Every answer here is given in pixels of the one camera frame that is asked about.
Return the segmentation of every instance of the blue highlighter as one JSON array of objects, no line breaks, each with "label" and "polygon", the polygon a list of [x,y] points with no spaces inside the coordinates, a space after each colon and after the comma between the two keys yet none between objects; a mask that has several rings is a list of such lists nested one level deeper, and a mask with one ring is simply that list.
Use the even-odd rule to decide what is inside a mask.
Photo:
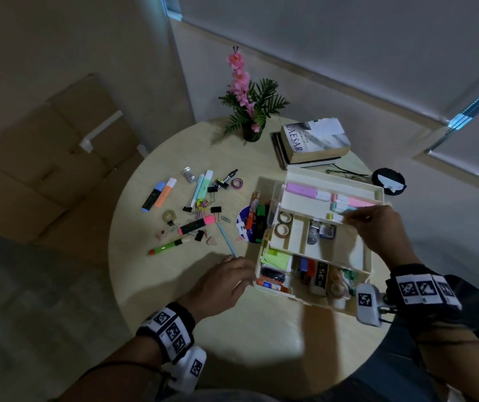
[{"label": "blue highlighter", "polygon": [[152,193],[150,194],[149,198],[146,199],[145,204],[142,205],[141,210],[144,212],[148,212],[150,208],[156,203],[157,198],[161,195],[161,191],[165,187],[165,182],[159,182]]}]

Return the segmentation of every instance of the left hand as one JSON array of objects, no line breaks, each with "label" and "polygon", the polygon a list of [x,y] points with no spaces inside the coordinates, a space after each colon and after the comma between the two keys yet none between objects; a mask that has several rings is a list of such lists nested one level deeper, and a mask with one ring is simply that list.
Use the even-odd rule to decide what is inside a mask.
[{"label": "left hand", "polygon": [[212,267],[177,302],[190,311],[198,323],[236,306],[249,283],[256,280],[256,265],[245,257],[229,255]]}]

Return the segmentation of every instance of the black round object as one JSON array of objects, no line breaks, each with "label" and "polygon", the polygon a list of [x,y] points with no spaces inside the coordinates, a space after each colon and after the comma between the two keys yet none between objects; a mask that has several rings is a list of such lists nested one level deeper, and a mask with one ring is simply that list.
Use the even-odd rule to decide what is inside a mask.
[{"label": "black round object", "polygon": [[394,182],[401,183],[404,188],[397,190],[396,192],[393,192],[392,190],[388,188],[384,188],[385,195],[389,196],[397,196],[400,195],[404,192],[405,188],[407,185],[405,184],[405,178],[401,173],[396,172],[395,170],[389,169],[389,168],[381,168],[377,169],[373,174],[372,174],[372,182],[376,186],[381,186],[382,188],[384,187],[384,184],[379,180],[378,176],[384,176],[388,179],[393,180]]}]

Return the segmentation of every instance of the hand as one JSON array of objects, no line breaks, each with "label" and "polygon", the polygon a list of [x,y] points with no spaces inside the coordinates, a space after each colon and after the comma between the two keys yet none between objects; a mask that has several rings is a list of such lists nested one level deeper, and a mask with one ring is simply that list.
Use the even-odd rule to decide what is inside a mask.
[{"label": "hand", "polygon": [[421,264],[405,233],[400,214],[390,206],[362,207],[345,213],[343,221],[357,229],[366,246],[377,253],[389,269]]},{"label": "hand", "polygon": [[189,310],[198,323],[236,306],[249,283],[256,280],[253,261],[233,255],[215,265],[177,302]]}]

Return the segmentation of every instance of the wooden tabletop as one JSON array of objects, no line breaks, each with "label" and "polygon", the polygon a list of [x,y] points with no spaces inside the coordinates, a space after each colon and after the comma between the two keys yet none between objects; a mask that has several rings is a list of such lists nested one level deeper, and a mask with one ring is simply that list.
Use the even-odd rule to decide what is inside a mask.
[{"label": "wooden tabletop", "polygon": [[[217,246],[192,241],[155,256],[148,251],[177,238],[171,233],[161,242],[156,233],[168,226],[163,212],[174,210],[181,225],[193,216],[182,211],[189,204],[195,184],[180,174],[186,166],[198,177],[207,169],[224,178],[234,169],[243,188],[220,189],[215,206],[232,223],[221,222],[238,255],[253,260],[258,244],[236,241],[234,220],[249,205],[254,190],[260,202],[270,200],[275,181],[286,172],[279,168],[270,132],[294,121],[273,117],[258,142],[245,142],[240,134],[222,136],[225,119],[196,124],[156,148],[134,172],[118,201],[109,235],[111,283],[121,313],[135,333],[142,320],[188,291],[210,267],[230,250],[215,224],[207,233]],[[352,152],[337,164],[358,173],[370,173]],[[312,170],[325,171],[327,167]],[[142,204],[160,181],[178,180],[162,208],[148,213]],[[374,257],[371,283],[386,288],[389,271]],[[202,387],[241,388],[280,397],[303,397],[334,385],[362,365],[383,340],[387,327],[365,326],[355,318],[330,310],[273,296],[249,287],[235,308],[203,320],[194,331],[195,342],[208,354]]]}]

